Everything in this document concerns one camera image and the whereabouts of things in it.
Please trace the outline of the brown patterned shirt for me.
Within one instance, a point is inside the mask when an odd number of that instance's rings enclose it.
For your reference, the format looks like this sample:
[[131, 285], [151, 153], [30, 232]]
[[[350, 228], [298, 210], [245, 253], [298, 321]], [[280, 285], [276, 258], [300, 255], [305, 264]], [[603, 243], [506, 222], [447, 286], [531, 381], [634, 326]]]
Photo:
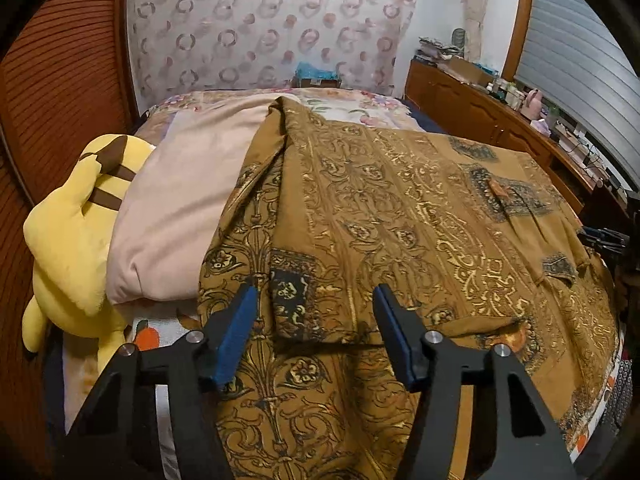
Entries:
[[620, 352], [612, 278], [579, 227], [525, 153], [274, 100], [198, 291], [202, 318], [246, 280], [259, 292], [218, 408], [235, 477], [393, 477], [418, 399], [383, 348], [381, 284], [457, 344], [512, 348], [579, 452]]

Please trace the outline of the pink kettle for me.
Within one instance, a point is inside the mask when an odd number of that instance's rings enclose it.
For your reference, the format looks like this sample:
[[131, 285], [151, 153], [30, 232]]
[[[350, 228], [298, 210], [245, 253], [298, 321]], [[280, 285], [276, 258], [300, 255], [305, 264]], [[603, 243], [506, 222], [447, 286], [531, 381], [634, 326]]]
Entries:
[[542, 92], [532, 89], [527, 94], [520, 108], [520, 113], [527, 119], [538, 120], [542, 110]]

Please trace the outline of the grey window blind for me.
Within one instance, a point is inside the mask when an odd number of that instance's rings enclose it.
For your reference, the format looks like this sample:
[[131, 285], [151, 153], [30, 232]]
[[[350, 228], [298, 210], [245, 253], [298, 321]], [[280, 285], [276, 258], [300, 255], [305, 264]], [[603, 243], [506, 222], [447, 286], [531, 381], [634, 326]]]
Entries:
[[639, 182], [639, 78], [585, 0], [533, 0], [515, 78], [586, 127]]

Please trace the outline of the wooden side cabinet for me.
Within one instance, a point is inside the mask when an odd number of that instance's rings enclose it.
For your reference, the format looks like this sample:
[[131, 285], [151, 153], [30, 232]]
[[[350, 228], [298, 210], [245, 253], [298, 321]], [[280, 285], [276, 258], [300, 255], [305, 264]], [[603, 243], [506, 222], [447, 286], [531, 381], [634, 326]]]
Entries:
[[413, 60], [404, 97], [452, 136], [528, 153], [574, 211], [582, 211], [591, 202], [596, 186], [559, 144], [480, 90], [434, 66]]

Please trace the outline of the open cardboard box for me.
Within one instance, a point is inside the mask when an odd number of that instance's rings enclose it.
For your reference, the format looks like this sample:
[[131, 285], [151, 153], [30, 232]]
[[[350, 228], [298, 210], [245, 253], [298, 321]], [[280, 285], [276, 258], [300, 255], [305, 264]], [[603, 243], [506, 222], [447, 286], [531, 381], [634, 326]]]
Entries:
[[466, 84], [478, 84], [481, 87], [486, 87], [490, 82], [496, 80], [496, 75], [491, 70], [486, 72], [484, 68], [458, 56], [453, 56], [447, 60], [445, 66], [452, 76]]

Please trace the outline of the yellow plush toy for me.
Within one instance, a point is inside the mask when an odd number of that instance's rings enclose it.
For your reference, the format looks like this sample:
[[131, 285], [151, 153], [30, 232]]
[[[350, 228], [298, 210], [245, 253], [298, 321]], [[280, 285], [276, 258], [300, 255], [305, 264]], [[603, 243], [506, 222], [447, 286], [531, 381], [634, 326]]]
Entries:
[[137, 136], [98, 136], [67, 180], [29, 213], [23, 232], [34, 257], [34, 296], [22, 319], [28, 351], [40, 349], [49, 324], [95, 339], [99, 370], [125, 343], [127, 322], [106, 298], [107, 256], [122, 201], [153, 150]]

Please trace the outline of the pink pillow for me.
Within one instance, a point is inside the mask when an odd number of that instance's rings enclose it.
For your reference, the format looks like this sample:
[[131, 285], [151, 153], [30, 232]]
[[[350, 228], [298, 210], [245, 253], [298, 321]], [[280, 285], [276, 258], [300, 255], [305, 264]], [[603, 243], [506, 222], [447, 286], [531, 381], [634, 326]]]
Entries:
[[261, 93], [175, 113], [117, 214], [105, 286], [112, 304], [196, 297], [206, 250], [275, 99]]

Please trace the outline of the floral bed blanket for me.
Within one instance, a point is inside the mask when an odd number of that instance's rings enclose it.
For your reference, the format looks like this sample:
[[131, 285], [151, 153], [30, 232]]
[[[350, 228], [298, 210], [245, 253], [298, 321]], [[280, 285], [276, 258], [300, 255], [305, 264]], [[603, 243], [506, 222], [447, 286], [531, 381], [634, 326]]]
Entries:
[[198, 113], [222, 101], [249, 96], [296, 98], [313, 112], [329, 120], [356, 122], [373, 128], [423, 131], [410, 108], [392, 96], [366, 90], [332, 88], [283, 88], [257, 90], [205, 90], [171, 96], [148, 110], [148, 118], [136, 136], [154, 145], [163, 140], [178, 112]]

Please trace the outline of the stack of folded fabrics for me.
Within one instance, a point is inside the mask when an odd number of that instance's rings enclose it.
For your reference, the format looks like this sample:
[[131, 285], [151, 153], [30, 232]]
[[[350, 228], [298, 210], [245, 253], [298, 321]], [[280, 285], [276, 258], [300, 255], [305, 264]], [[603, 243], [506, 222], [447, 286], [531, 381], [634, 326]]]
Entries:
[[450, 58], [463, 58], [464, 51], [453, 44], [441, 44], [435, 39], [420, 37], [416, 57], [424, 58], [427, 62], [437, 63], [450, 60]]

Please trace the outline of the cream side curtain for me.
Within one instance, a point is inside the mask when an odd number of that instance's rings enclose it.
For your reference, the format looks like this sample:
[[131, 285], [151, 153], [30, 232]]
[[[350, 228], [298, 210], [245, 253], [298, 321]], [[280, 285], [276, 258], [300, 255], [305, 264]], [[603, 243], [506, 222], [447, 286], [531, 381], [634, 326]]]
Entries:
[[478, 62], [482, 55], [483, 26], [488, 0], [464, 0], [465, 58]]

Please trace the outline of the cardboard box with blue cloth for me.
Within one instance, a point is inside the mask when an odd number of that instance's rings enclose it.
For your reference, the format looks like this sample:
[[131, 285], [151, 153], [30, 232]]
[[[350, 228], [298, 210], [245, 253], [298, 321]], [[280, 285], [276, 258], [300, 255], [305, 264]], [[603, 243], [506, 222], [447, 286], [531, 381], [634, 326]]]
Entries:
[[309, 63], [300, 62], [296, 66], [291, 84], [293, 88], [337, 89], [341, 87], [342, 80], [337, 72], [322, 70]]

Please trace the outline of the brown louvered wardrobe door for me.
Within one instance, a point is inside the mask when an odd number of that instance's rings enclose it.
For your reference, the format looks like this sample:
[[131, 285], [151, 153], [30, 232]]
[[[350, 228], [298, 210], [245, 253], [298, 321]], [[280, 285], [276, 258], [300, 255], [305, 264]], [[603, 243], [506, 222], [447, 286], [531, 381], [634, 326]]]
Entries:
[[26, 356], [32, 256], [23, 223], [81, 150], [139, 119], [126, 0], [1, 0], [1, 474], [51, 472], [42, 361]]

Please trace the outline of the pink circle patterned curtain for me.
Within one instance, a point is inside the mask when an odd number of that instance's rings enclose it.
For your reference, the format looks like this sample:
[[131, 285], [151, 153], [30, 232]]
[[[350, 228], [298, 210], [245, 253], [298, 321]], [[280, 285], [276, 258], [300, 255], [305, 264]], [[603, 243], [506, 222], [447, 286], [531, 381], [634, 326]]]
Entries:
[[142, 106], [195, 90], [276, 88], [299, 64], [390, 93], [416, 0], [126, 0]]

